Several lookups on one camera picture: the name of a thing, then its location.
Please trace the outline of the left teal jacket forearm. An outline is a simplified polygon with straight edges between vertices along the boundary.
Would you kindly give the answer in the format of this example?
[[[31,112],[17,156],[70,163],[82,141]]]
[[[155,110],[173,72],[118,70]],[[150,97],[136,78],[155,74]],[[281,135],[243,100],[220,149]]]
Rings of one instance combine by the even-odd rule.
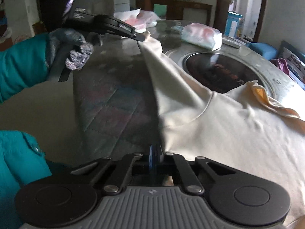
[[[54,61],[50,36],[39,34],[1,52],[1,103],[47,80]]]

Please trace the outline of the right teal jacket forearm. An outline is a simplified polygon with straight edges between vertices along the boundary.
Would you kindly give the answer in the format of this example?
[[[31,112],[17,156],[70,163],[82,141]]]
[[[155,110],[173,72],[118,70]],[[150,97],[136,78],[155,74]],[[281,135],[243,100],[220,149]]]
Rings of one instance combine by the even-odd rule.
[[[30,182],[48,177],[51,171],[36,139],[20,131],[1,131],[1,228],[22,225],[14,197]]]

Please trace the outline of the left grey knit gloved hand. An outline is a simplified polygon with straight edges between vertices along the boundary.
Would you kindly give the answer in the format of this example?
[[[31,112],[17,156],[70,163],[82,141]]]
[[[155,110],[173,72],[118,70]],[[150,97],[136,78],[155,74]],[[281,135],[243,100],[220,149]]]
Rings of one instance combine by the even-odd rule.
[[[94,46],[73,29],[59,28],[49,33],[47,64],[50,68],[53,66],[59,50],[66,44],[72,46],[72,49],[65,50],[63,54],[65,67],[69,70],[82,69],[93,54]]]

